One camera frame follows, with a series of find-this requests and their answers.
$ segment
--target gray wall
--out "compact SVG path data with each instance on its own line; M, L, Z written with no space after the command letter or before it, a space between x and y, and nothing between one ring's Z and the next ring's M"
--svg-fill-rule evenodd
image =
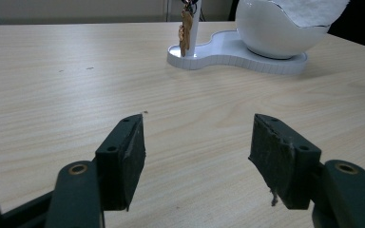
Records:
M207 21L226 21L232 1L203 0ZM0 24L181 21L181 0L0 0Z

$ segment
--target white vase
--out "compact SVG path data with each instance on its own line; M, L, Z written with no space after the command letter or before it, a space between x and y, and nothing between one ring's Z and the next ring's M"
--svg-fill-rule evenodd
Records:
M288 59L316 45L330 26L301 28L272 1L240 0L236 26L247 47L262 56Z

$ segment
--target screw hole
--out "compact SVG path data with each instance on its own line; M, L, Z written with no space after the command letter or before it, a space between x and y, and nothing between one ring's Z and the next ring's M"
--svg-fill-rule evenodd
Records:
M79 175L87 171L87 165L85 164L75 164L69 168L70 175Z
M309 150L310 149L308 146L305 146L305 145L301 145L299 148L301 150Z
M117 147L115 146L110 146L107 151L115 151L117 149Z
M351 166L350 164L346 164L346 163L336 163L335 165L336 169L341 171L342 173L347 173L347 174L357 174L358 171L356 168L354 168L353 166Z

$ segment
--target wooden tabletop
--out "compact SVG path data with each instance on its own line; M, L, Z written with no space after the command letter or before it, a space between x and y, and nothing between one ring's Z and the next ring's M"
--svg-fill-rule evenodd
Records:
M144 113L146 162L129 212L106 227L313 227L272 195L250 154L255 113L286 122L321 161L365 169L365 47L331 36L297 76L166 61L179 23L0 26L0 207L53 189L115 124ZM198 42L235 24L200 23Z

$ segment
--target wooden table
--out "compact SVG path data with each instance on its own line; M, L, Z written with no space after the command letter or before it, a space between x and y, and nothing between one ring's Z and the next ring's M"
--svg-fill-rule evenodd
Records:
M327 35L298 76L166 61L179 23L0 26L0 206L53 189L123 117L144 113L146 163L130 212L106 227L313 227L271 207L250 154L255 113L365 168L365 47ZM231 22L200 23L198 43Z

